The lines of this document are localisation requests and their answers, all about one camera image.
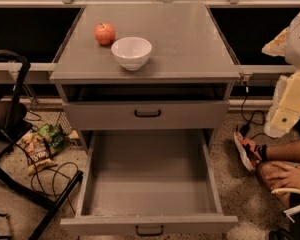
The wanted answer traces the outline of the person's hand on knee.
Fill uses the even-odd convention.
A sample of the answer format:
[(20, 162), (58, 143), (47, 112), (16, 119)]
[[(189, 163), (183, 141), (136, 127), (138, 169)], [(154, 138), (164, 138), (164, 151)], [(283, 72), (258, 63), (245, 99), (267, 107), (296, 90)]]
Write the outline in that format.
[(300, 189), (300, 166), (294, 167), (290, 164), (274, 161), (272, 165), (277, 171), (266, 176), (266, 179), (273, 181), (272, 190), (278, 188)]

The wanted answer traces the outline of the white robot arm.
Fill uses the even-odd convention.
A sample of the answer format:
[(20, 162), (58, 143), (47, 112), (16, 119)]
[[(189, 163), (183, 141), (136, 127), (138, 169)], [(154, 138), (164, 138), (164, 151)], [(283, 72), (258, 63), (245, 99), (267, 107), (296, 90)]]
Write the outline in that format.
[(284, 57), (288, 64), (300, 69), (300, 12), (287, 28), (264, 45), (262, 53)]

